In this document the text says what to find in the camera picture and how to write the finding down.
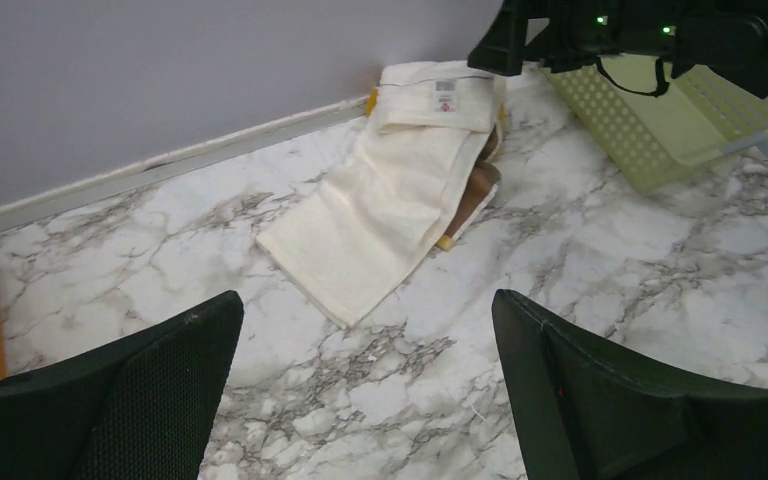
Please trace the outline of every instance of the marble-pattern floor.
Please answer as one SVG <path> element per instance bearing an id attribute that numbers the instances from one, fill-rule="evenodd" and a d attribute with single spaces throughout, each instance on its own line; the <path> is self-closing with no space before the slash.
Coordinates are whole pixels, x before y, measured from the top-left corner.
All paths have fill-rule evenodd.
<path id="1" fill-rule="evenodd" d="M 490 303 L 523 292 L 636 351 L 768 388 L 768 162 L 635 194 L 535 72 L 511 86 L 495 206 L 340 330 L 254 236 L 363 119 L 0 234 L 12 373 L 233 289 L 246 304 L 203 480 L 523 479 Z"/>

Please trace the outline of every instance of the white baseboard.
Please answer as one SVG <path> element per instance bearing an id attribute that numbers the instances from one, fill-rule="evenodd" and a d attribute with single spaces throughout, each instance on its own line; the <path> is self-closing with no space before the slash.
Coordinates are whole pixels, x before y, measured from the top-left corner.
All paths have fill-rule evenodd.
<path id="1" fill-rule="evenodd" d="M 366 99 L 292 115 L 5 205 L 0 232 L 351 120 L 363 115 Z"/>

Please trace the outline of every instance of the floor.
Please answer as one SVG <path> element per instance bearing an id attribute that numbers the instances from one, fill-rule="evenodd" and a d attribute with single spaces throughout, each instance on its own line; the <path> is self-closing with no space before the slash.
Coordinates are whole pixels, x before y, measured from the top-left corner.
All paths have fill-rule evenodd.
<path id="1" fill-rule="evenodd" d="M 203 480 L 524 479 L 490 318 L 499 288 L 694 372 L 768 388 L 768 162 L 635 194 L 534 72 L 513 82 L 496 205 L 359 327 L 253 244 L 364 120 L 0 234 L 11 372 L 225 290 L 246 318 Z"/>

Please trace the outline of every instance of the perforated basket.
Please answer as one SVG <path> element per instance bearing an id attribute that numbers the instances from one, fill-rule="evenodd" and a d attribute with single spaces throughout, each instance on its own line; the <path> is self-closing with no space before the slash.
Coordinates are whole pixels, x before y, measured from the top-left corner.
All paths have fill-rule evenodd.
<path id="1" fill-rule="evenodd" d="M 654 89 L 654 58 L 624 55 L 604 65 L 625 88 Z M 671 80 L 669 92 L 659 98 L 623 92 L 595 66 L 543 73 L 639 192 L 690 176 L 768 138 L 768 99 L 706 67 Z"/>

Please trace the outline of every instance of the light green plastic basket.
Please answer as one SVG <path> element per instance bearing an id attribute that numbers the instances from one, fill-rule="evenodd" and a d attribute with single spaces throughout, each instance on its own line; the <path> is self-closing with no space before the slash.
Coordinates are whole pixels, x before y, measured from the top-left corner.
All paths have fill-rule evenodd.
<path id="1" fill-rule="evenodd" d="M 651 91 L 655 59 L 603 60 L 625 88 Z M 610 155 L 635 190 L 645 193 L 768 138 L 768 98 L 761 100 L 712 72 L 694 67 L 659 98 L 623 92 L 595 66 L 543 73 Z M 667 65 L 667 76 L 670 66 Z"/>

